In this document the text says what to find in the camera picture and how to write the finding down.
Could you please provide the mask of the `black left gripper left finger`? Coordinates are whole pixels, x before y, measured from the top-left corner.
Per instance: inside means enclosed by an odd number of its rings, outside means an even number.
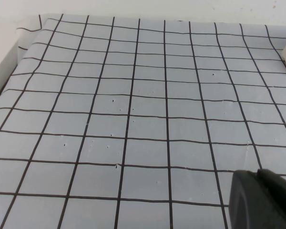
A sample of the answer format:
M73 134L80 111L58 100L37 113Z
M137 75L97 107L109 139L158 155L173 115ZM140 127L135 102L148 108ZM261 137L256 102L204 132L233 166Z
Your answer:
M233 229L276 229L276 208L254 173L237 170L233 174L229 199Z

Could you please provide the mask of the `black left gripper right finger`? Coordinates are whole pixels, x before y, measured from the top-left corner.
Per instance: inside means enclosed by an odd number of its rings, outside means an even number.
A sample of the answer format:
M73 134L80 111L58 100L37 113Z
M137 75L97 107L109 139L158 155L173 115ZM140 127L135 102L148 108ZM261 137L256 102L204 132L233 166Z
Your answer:
M276 205L279 214L286 221L286 179L269 169L259 169L257 178Z

